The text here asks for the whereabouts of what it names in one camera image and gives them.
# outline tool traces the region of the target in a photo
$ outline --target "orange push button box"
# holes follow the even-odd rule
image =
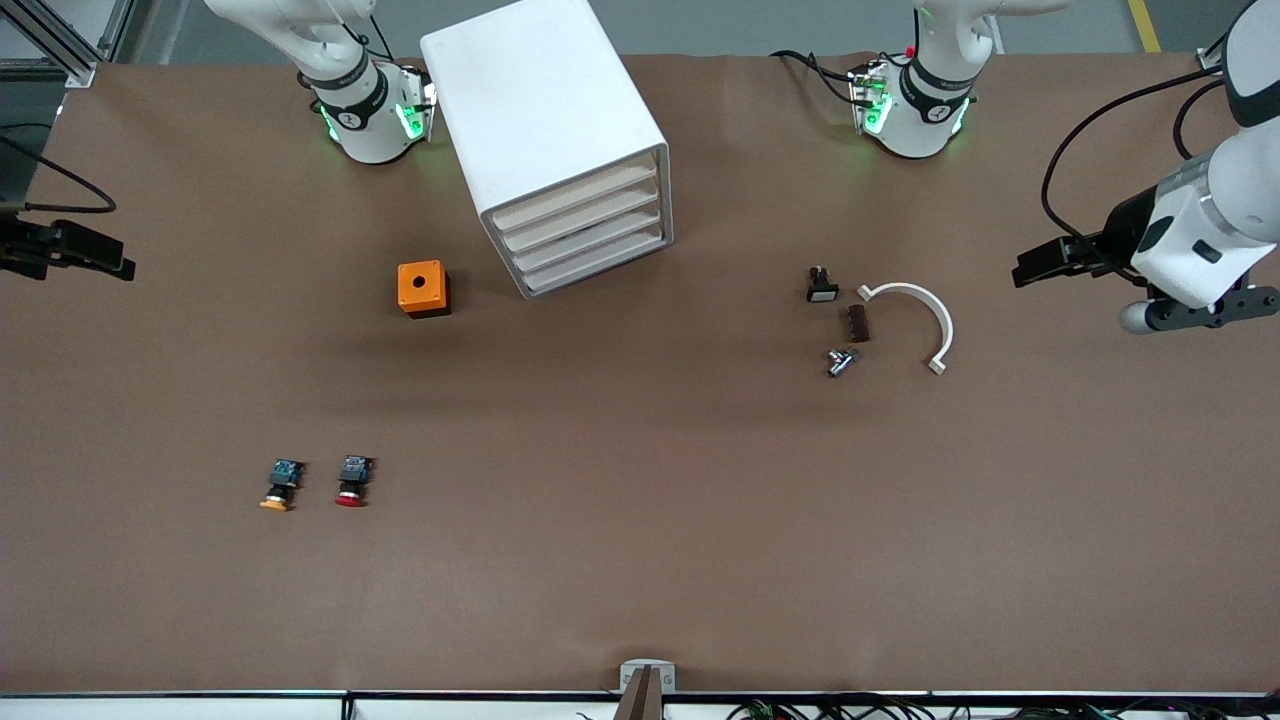
[[[406,263],[397,273],[401,310],[413,318],[438,318],[453,311],[449,305],[449,273],[439,260]]]

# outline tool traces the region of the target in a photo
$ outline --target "electronic component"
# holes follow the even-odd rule
[[[401,310],[415,320],[438,318],[453,311],[449,297],[449,273],[439,260],[406,263],[396,273],[397,301]]]
[[[840,286],[827,278],[827,268],[809,268],[809,291],[804,299],[809,302],[831,302],[840,297]]]
[[[257,503],[259,507],[282,512],[288,510],[293,501],[293,491],[302,478],[302,468],[303,464],[297,460],[276,460],[275,465],[271,466],[271,475],[268,478],[271,489],[266,491],[266,497]]]
[[[849,342],[869,341],[872,338],[872,329],[867,322],[867,306],[850,305],[846,313],[849,315]]]
[[[348,455],[342,461],[342,473],[338,475],[338,498],[334,501],[343,507],[365,506],[365,483],[374,469],[374,460],[362,455]]]
[[[929,310],[933,310],[934,316],[938,319],[938,325],[942,328],[942,347],[938,348],[933,357],[929,359],[929,369],[936,374],[941,375],[946,372],[947,366],[942,363],[942,356],[951,350],[951,341],[955,338],[955,323],[951,322],[951,313],[947,306],[938,300],[937,295],[933,295],[928,290],[911,283],[887,283],[872,290],[867,286],[858,288],[858,295],[863,300],[870,301],[886,292],[901,292],[902,295],[910,295],[911,297],[925,304]]]
[[[827,368],[827,377],[838,378],[845,374],[849,366],[858,361],[861,354],[856,350],[828,350],[827,360],[831,361],[831,366]]]

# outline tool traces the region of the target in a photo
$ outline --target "small switch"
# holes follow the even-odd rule
[[[809,302],[831,302],[840,297],[840,286],[827,279],[827,268],[814,265],[809,268],[809,292],[805,300]]]

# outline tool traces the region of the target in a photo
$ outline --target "white curved plastic part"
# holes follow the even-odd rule
[[[951,322],[951,313],[947,310],[947,306],[938,300],[937,295],[933,295],[918,284],[886,283],[876,290],[867,286],[858,288],[858,295],[863,296],[863,300],[867,301],[870,301],[872,299],[886,292],[901,292],[902,295],[910,295],[911,297],[928,305],[929,310],[933,310],[933,314],[938,316],[938,324],[942,327],[942,347],[938,348],[933,357],[929,357],[929,369],[941,375],[947,369],[946,364],[942,363],[942,356],[951,350],[951,340],[955,338],[956,334],[956,327],[955,323]]]

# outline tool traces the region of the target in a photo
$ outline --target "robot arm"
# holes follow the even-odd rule
[[[369,18],[374,0],[205,0],[220,18],[253,32],[284,53],[312,81],[357,69],[365,49],[342,24]]]
[[[1121,202],[1088,245],[1140,273],[1148,299],[1121,313],[1135,333],[1221,327],[1274,315],[1280,293],[1248,282],[1280,242],[1280,0],[1254,0],[1226,36],[1224,76],[1240,131]],[[1107,274],[1093,247],[1059,238],[1019,256],[1019,287],[1056,277]]]
[[[430,133],[435,88],[415,68],[370,58],[347,27],[375,0],[205,0],[284,53],[320,99],[329,136],[353,160],[396,160]]]
[[[995,47],[986,15],[1036,15],[1074,0],[913,0],[919,23],[908,63],[881,61],[855,79],[869,109],[859,131],[904,158],[928,158],[960,131],[969,92]]]

